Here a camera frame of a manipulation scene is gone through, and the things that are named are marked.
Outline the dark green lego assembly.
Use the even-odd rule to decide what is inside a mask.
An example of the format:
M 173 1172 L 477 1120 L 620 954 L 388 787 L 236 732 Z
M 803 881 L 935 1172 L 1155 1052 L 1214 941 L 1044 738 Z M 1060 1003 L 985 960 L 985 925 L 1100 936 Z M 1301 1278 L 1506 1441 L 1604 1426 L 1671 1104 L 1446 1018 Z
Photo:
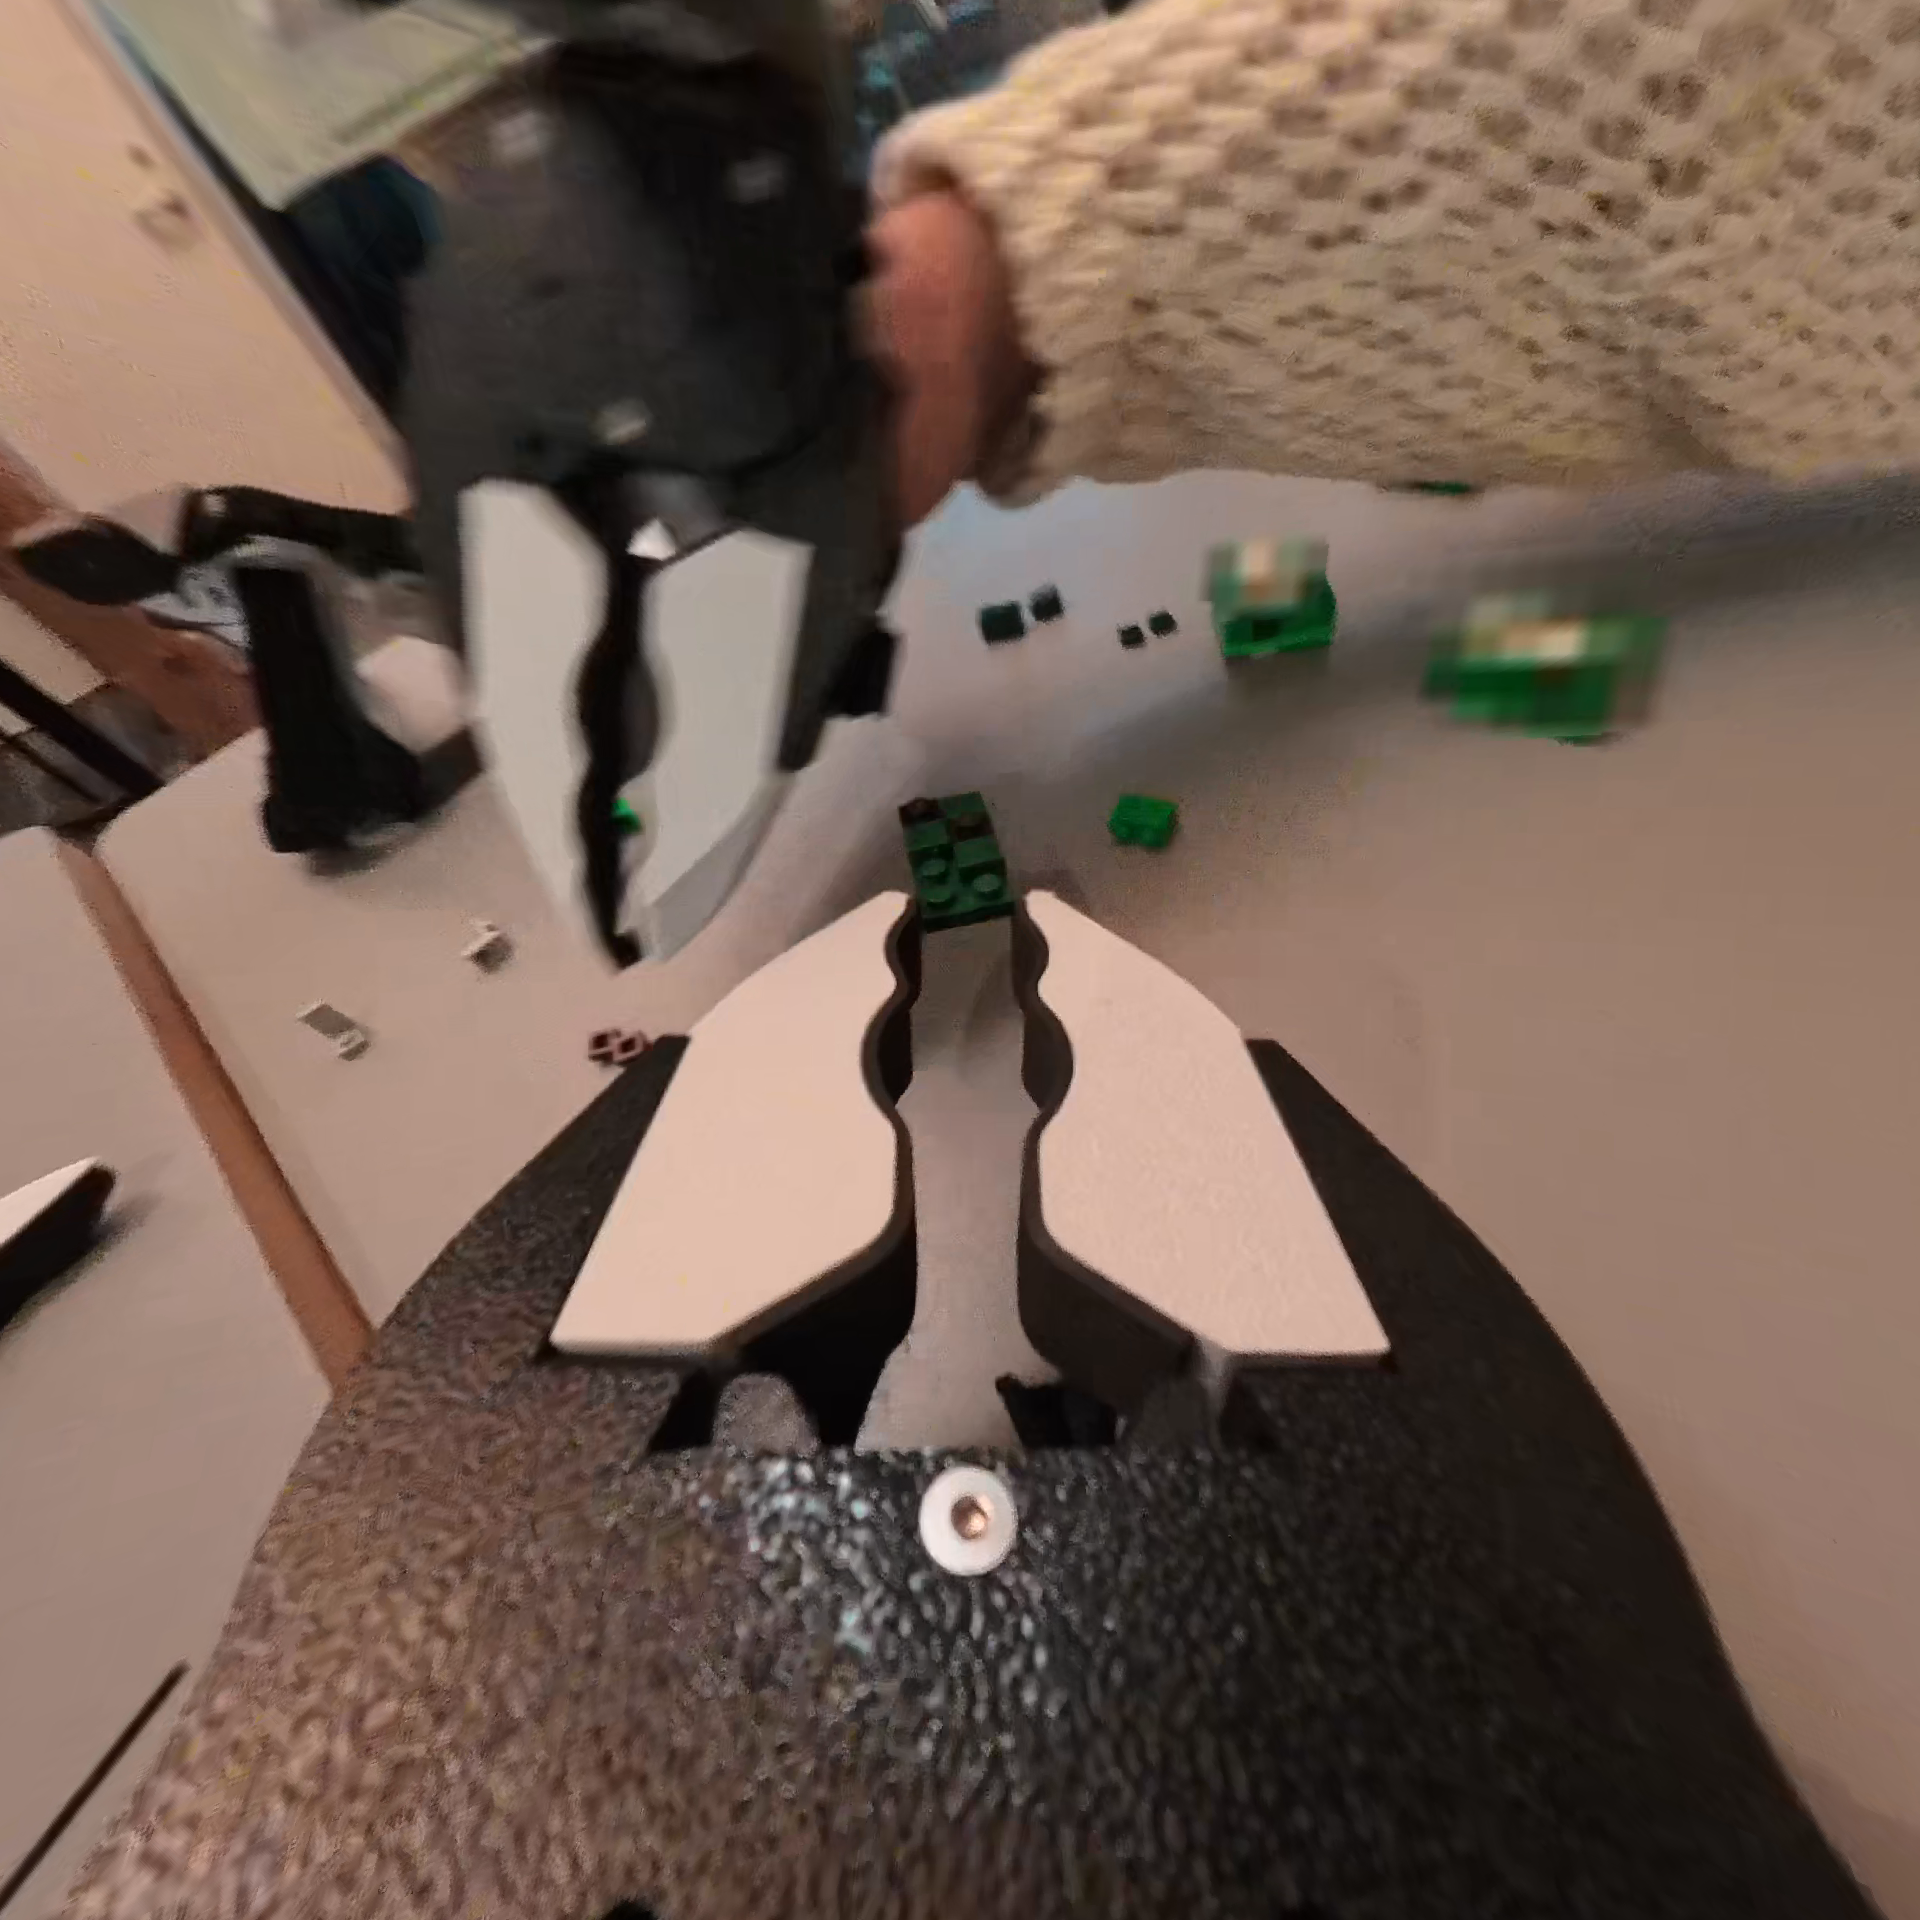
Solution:
M 899 806 L 899 827 L 923 936 L 1014 914 L 1017 892 L 980 793 L 913 797 Z

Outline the pale fin-shaped grip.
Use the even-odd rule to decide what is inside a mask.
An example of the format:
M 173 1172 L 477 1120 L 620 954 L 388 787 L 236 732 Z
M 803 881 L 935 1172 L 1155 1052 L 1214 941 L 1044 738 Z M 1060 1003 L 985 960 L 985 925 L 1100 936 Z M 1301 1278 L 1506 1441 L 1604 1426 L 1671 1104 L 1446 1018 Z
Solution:
M 90 1253 L 114 1189 L 107 1164 L 82 1158 L 2 1196 L 2 1328 Z

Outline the scattered small dark lego pieces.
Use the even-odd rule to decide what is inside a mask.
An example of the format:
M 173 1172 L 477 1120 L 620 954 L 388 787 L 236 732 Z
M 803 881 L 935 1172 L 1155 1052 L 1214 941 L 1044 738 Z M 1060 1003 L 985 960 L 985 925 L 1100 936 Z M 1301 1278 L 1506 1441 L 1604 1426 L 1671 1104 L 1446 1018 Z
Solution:
M 988 604 L 975 612 L 975 629 L 983 642 L 1006 644 L 1022 640 L 1031 629 L 1060 625 L 1067 619 L 1067 604 L 1059 587 L 1044 585 L 1027 598 L 1006 598 Z M 1146 619 L 1122 622 L 1115 629 L 1115 640 L 1122 650 L 1141 650 L 1150 640 L 1163 640 L 1180 632 L 1180 622 L 1169 611 L 1150 612 Z

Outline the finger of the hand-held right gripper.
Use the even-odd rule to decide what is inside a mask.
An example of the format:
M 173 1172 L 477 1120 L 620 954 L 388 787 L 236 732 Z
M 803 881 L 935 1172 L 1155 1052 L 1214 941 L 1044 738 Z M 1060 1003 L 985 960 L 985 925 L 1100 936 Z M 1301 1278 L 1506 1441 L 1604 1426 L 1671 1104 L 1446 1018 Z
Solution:
M 486 769 L 534 873 L 622 968 L 622 558 L 550 491 L 460 498 L 467 669 Z
M 645 963 L 703 933 L 783 801 L 809 570 L 809 546 L 739 530 L 666 563 L 643 590 L 622 931 Z

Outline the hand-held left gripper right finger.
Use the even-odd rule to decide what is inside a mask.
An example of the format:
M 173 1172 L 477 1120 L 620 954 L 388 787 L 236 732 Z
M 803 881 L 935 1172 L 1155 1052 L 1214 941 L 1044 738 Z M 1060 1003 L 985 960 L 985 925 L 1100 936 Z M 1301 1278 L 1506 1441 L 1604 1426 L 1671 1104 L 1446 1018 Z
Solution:
M 1265 1053 L 1204 993 L 1057 893 L 1019 906 L 1019 1320 L 1119 1425 L 1258 1377 L 1379 1369 L 1390 1337 Z

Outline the green lego face block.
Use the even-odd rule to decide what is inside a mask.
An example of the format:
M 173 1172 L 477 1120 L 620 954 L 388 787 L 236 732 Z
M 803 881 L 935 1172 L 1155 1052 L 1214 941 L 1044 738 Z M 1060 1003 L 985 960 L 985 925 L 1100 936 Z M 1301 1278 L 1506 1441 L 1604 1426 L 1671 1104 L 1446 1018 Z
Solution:
M 1492 593 L 1430 638 L 1423 698 L 1453 721 L 1566 745 L 1645 722 L 1668 619 L 1563 590 Z
M 1338 596 L 1329 541 L 1262 537 L 1211 546 L 1206 611 L 1218 651 L 1229 661 L 1331 646 Z

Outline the person's right forearm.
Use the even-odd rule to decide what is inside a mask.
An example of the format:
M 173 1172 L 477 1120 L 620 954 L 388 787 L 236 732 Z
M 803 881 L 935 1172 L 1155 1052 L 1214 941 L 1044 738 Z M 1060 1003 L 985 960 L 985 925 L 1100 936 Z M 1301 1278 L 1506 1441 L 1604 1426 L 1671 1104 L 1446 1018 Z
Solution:
M 1134 5 L 902 121 L 1006 500 L 1916 473 L 1918 5 Z

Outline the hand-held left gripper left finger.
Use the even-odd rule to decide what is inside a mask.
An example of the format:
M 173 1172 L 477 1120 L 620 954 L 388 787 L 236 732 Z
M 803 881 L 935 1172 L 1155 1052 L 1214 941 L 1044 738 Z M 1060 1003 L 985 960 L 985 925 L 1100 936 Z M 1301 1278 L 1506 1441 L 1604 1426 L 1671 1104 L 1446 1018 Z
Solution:
M 684 1038 L 549 1344 L 718 1392 L 778 1377 L 858 1441 L 916 1315 L 919 910 L 878 893 L 739 984 Z

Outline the person's right hand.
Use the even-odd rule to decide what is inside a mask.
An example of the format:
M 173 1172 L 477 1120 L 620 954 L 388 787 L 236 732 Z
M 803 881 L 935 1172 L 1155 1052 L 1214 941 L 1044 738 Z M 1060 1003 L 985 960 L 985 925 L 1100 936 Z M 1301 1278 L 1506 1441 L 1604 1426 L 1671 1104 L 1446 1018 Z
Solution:
M 867 328 L 894 405 L 894 502 L 919 529 L 979 480 L 1025 418 L 1036 378 L 994 227 L 940 185 L 869 227 Z

